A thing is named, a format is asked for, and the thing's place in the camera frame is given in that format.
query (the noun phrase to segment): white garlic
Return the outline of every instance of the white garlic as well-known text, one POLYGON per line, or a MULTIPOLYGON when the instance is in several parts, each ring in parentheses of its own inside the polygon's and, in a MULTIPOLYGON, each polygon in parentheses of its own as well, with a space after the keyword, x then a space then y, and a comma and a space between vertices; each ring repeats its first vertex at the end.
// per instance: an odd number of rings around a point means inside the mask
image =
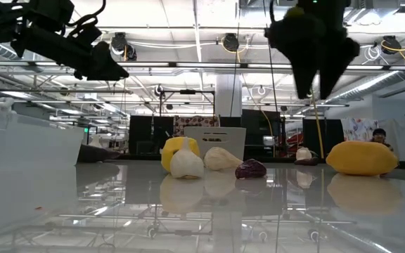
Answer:
POLYGON ((191 152, 188 138, 185 137, 181 149, 173 155, 171 161, 171 174, 180 179, 186 176, 202 178, 204 176, 204 163, 197 155, 191 152))
POLYGON ((300 148, 296 152, 296 160, 304 160, 312 158, 312 154, 308 148, 300 148))
POLYGON ((214 147, 209 149, 204 156, 204 164, 208 169, 236 169, 243 161, 233 156, 224 148, 214 147))

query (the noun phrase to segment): ceiling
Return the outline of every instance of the ceiling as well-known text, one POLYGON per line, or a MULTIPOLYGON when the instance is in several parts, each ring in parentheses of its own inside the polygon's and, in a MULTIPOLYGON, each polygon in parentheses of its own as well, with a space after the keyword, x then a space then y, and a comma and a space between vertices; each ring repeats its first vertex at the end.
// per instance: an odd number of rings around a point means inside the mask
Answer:
MULTIPOLYGON (((74 0, 75 12, 72 19, 77 20, 83 15, 93 13, 101 7, 102 0, 74 0)), ((107 2, 105 10, 98 16, 98 27, 103 31, 103 36, 98 40, 107 42, 113 37, 115 32, 126 32, 127 40, 131 42, 137 52, 138 62, 203 62, 203 63, 235 63, 236 55, 227 52, 218 42, 227 32, 237 32, 239 29, 240 45, 246 48, 239 53, 241 63, 269 63, 269 49, 266 38, 263 36, 263 27, 269 22, 269 18, 262 12, 246 13, 236 18, 236 4, 234 0, 137 0, 123 1, 111 0, 107 2)), ((277 12, 277 17, 282 17, 284 12, 277 12)), ((395 13, 378 22, 371 24, 361 24, 353 22, 348 28, 351 38, 360 42, 362 46, 372 45, 375 41, 380 43, 384 35, 394 35, 405 47, 405 13, 395 13)), ((401 62, 401 55, 377 56, 369 48, 362 48, 361 55, 357 57, 353 65, 385 65, 401 62), (367 60, 367 57, 375 57, 376 60, 367 60)), ((271 50, 273 63, 288 63, 276 49, 271 50)), ((24 84, 32 86, 34 83, 43 83, 41 89, 60 89, 69 87, 70 89, 86 89, 102 91, 116 89, 122 91, 129 90, 133 94, 125 93, 99 93, 99 100, 111 101, 154 101, 158 97, 154 96, 154 89, 160 84, 164 89, 180 90, 201 88, 205 91, 214 90, 217 85, 218 71, 183 71, 180 74, 179 68, 154 69, 153 73, 148 73, 148 67, 129 68, 131 77, 119 82, 97 82, 75 79, 66 70, 59 67, 46 67, 44 73, 34 73, 26 71, 20 67, 0 67, 0 73, 11 74, 15 79, 19 79, 24 84)), ((345 89, 352 82, 361 79, 363 75, 347 73, 339 81, 335 88, 345 89)), ((272 91, 272 78, 268 72, 249 71, 242 73, 239 77, 244 87, 242 96, 250 101, 252 95, 255 102, 274 102, 272 91), (267 91, 264 95, 259 93, 263 89, 267 91)), ((317 80, 314 81, 314 89, 317 90, 317 80)), ((293 76, 289 72, 275 70, 274 81, 276 85, 276 100, 278 103, 300 103, 295 95, 293 76)), ((59 100, 79 100, 74 93, 69 96, 62 96, 51 93, 49 99, 59 100)), ((201 101, 201 95, 173 95, 169 101, 201 101)), ((189 106, 194 113, 205 112, 211 108, 210 105, 189 106)), ((144 105, 125 106, 128 114, 151 114, 151 108, 144 105)), ((264 106, 263 110, 273 110, 264 106)), ((79 105, 79 109, 85 113, 101 114, 94 112, 91 105, 79 105)), ((169 112, 184 113, 189 112, 189 108, 175 107, 169 112)), ((301 108, 291 108, 295 112, 301 108)))

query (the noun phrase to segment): white wall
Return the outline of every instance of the white wall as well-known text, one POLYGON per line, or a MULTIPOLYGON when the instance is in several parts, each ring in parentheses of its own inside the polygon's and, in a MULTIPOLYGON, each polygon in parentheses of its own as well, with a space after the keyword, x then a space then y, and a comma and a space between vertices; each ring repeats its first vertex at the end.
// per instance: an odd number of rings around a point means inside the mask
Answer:
POLYGON ((352 101, 348 108, 331 108, 326 111, 328 119, 377 119, 386 129, 388 141, 397 147, 400 160, 405 160, 405 100, 366 96, 362 101, 352 101))

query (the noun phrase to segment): light fixture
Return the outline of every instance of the light fixture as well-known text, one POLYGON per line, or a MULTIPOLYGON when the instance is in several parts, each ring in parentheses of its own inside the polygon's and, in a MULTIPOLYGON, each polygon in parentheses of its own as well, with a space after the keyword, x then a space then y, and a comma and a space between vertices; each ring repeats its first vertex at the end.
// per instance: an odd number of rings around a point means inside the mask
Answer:
POLYGON ((109 209, 108 207, 101 207, 100 209, 95 210, 94 215, 99 215, 102 214, 103 212, 107 211, 107 209, 109 209))
POLYGON ((258 88, 257 93, 259 95, 265 95, 265 89, 264 89, 264 87, 262 85, 260 86, 260 88, 258 88))
POLYGON ((9 96, 14 96, 16 98, 31 98, 31 96, 27 95, 26 93, 22 93, 22 92, 17 92, 17 91, 3 91, 2 93, 9 95, 9 96))
POLYGON ((74 114, 74 115, 83 114, 83 112, 80 112, 78 110, 68 110, 68 109, 60 109, 60 110, 64 113, 68 113, 68 114, 74 114))
POLYGON ((104 109, 108 110, 109 112, 117 112, 118 111, 118 109, 115 106, 107 104, 107 103, 105 103, 103 105, 103 107, 104 107, 104 109))
POLYGON ((46 109, 55 110, 55 108, 50 106, 50 105, 45 105, 43 103, 39 103, 38 105, 40 105, 40 106, 42 106, 43 108, 46 108, 46 109))
POLYGON ((131 225, 131 223, 132 223, 132 220, 129 220, 129 221, 126 222, 123 226, 124 226, 124 227, 127 227, 127 226, 131 225))

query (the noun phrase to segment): dark red object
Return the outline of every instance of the dark red object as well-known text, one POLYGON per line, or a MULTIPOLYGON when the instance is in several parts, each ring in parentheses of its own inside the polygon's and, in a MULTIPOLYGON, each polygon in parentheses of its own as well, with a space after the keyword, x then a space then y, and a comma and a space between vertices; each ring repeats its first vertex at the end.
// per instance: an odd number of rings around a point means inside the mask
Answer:
POLYGON ((257 160, 249 159, 238 165, 236 169, 237 179, 261 178, 266 175, 266 168, 257 160))

